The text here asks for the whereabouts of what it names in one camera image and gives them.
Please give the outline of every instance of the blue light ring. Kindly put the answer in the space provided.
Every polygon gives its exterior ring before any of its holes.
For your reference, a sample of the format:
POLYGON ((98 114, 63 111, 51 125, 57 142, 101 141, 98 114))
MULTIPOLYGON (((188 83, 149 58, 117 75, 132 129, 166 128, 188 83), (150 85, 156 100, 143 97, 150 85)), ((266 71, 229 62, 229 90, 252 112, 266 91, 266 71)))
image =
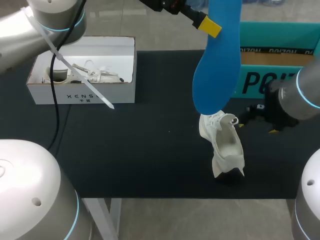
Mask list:
POLYGON ((296 88, 298 89, 299 94, 301 95, 301 97, 303 98, 303 100, 305 100, 309 105, 311 105, 314 108, 320 109, 320 106, 317 106, 315 104, 313 104, 311 101, 309 101, 305 95, 303 94, 303 92, 301 91, 300 87, 299 87, 299 75, 300 75, 301 69, 298 72, 298 74, 296 75, 296 88))
MULTIPOLYGON (((78 26, 81 21, 84 19, 85 17, 85 11, 83 11, 83 14, 82 14, 82 17, 80 18, 80 20, 74 25, 74 27, 78 26)), ((40 22, 39 24, 44 27, 45 29, 51 31, 51 32, 65 32, 65 31, 68 31, 70 28, 66 28, 66 29, 52 29, 52 28, 49 28, 49 27, 46 27, 46 26, 43 26, 40 22)))
POLYGON ((74 228, 75 228, 75 226, 76 226, 77 220, 78 220, 78 215, 79 215, 79 198, 78 198, 78 194, 77 194, 76 190, 74 190, 74 191, 75 191, 75 195, 76 195, 76 204, 77 204, 77 206, 76 206, 76 214, 75 214, 75 218, 74 218, 74 222, 73 222, 73 224, 72 224, 72 227, 70 228, 68 234, 65 236, 65 238, 64 238, 63 240, 67 240, 67 239, 70 237, 72 231, 74 230, 74 228))
POLYGON ((305 233, 305 231, 302 229, 302 226, 300 225, 300 222, 298 220, 298 216, 297 216, 297 200, 294 201, 294 213, 295 213, 295 217, 296 217, 296 221, 301 229, 301 231, 303 232, 304 236, 306 237, 306 239, 311 240, 308 235, 305 233))

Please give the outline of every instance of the cardboard box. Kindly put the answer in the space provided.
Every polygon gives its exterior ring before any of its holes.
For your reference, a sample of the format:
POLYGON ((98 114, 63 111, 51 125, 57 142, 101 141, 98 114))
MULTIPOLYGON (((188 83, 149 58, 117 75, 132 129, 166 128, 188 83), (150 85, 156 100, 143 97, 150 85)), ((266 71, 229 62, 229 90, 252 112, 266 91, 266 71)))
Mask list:
POLYGON ((241 71, 233 98, 262 99, 273 79, 290 80, 320 52, 320 24, 242 22, 241 71))
MULTIPOLYGON (((60 53, 71 65, 84 67, 86 61, 91 60, 95 68, 104 66, 109 72, 117 73, 124 82, 92 85, 111 103, 135 102, 137 51, 134 37, 84 36, 73 44, 63 46, 60 53)), ((40 54, 27 80, 27 87, 37 105, 54 104, 50 83, 42 83, 51 58, 50 51, 40 54)), ((56 59, 54 69, 67 67, 56 59)), ((103 103, 84 83, 55 84, 54 88, 58 104, 103 103)))

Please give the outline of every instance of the black table mat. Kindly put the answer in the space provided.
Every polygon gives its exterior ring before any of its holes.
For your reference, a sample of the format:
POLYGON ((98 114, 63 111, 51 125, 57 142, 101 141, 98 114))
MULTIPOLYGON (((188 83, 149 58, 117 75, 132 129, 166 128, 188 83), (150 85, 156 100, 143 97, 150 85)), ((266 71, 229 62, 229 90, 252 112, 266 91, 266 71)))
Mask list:
MULTIPOLYGON (((264 122, 238 129, 245 178, 234 171, 215 179, 213 149, 199 135, 192 100, 202 54, 138 52, 135 104, 71 106, 57 160, 81 197, 295 198, 320 147, 320 117, 277 134, 264 122)), ((239 115, 253 103, 262 101, 232 99, 224 110, 239 115)))
MULTIPOLYGON (((36 105, 26 85, 34 59, 0 75, 0 139, 20 139, 47 148, 56 129, 53 105, 36 105)), ((56 155, 69 105, 59 105, 60 131, 50 152, 56 155)))

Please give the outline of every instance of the gray floor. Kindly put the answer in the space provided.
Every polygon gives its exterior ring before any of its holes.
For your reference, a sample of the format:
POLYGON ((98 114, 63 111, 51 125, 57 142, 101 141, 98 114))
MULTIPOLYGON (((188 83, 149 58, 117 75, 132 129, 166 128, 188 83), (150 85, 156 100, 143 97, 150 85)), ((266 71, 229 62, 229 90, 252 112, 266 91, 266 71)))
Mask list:
MULTIPOLYGON (((0 0, 0 17, 25 0, 0 0)), ((153 12, 138 0, 87 0, 87 36, 136 36, 137 50, 206 47, 207 35, 183 15, 153 12)), ((243 21, 320 22, 319 0, 278 7, 246 4, 243 21)), ((284 199, 124 199, 120 240, 291 240, 284 199)))
POLYGON ((123 199, 119 240, 292 240, 282 199, 123 199))

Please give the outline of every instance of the white sneaker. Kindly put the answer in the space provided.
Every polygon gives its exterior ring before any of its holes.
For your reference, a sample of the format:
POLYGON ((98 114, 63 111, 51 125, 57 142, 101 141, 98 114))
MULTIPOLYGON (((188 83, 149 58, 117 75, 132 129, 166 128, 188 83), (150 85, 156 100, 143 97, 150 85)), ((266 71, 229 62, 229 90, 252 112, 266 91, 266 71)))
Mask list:
MULTIPOLYGON (((50 84, 50 67, 47 67, 42 77, 43 84, 50 84)), ((123 83, 124 80, 118 76, 115 72, 106 71, 104 68, 95 72, 87 72, 87 76, 83 76, 88 79, 90 83, 123 83)), ((67 84, 67 83, 81 83, 80 79, 68 69, 53 70, 54 84, 67 84)))
POLYGON ((238 168, 243 176, 245 175, 244 150, 234 127, 238 122, 235 115, 226 114, 223 111, 200 116, 200 135, 210 141, 213 146, 212 170, 215 178, 234 168, 238 168))

